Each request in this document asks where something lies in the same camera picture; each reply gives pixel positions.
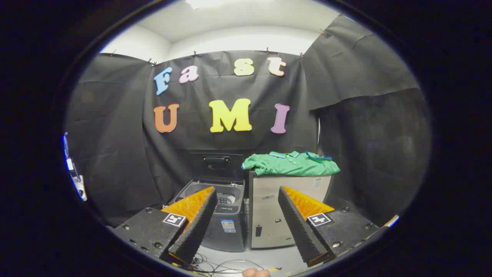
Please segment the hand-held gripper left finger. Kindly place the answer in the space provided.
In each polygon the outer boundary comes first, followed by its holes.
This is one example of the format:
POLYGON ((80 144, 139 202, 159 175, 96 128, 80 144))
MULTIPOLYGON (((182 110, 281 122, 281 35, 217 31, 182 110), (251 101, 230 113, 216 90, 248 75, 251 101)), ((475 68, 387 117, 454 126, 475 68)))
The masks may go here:
POLYGON ((113 229, 137 251, 179 266, 188 266, 202 244, 218 203, 209 186, 163 209, 146 207, 113 229))

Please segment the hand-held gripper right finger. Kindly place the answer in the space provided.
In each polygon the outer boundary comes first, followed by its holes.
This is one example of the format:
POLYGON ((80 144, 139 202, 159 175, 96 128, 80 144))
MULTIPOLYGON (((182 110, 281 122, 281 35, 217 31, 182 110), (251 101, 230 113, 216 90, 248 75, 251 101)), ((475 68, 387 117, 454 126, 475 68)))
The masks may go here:
POLYGON ((379 230, 349 207, 334 209, 284 185, 278 191, 278 204, 308 267, 346 254, 379 230))

